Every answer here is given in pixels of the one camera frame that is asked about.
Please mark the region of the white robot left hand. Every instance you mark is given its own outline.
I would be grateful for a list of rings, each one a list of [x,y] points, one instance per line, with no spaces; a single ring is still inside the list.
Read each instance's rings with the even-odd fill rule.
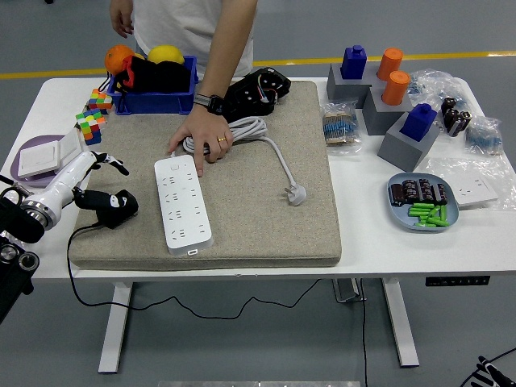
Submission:
[[[114,166],[124,176],[129,175],[123,162],[107,153],[82,152],[58,172],[46,189],[30,195],[23,200],[22,205],[27,208],[41,208],[56,217],[73,200],[73,189],[95,166],[102,163]]]

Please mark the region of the person's right hand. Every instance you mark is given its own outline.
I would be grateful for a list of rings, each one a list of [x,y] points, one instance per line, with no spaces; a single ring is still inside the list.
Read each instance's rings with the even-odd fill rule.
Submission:
[[[126,39],[133,34],[133,1],[132,0],[111,0],[109,6],[110,21],[113,30],[122,38]]]

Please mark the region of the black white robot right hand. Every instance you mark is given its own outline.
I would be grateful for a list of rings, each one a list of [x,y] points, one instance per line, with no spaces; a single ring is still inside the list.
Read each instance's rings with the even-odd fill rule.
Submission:
[[[491,361],[478,357],[477,370],[473,373],[471,386],[515,387],[515,381],[503,374]]]

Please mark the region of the person's left hand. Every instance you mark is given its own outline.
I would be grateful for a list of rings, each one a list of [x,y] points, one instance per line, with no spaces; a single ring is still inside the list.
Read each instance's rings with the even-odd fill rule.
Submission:
[[[204,106],[195,104],[185,121],[169,140],[169,152],[175,152],[178,145],[191,137],[194,142],[194,164],[197,175],[204,174],[204,161],[215,163],[222,159],[233,144],[233,134],[226,119],[210,113]]]

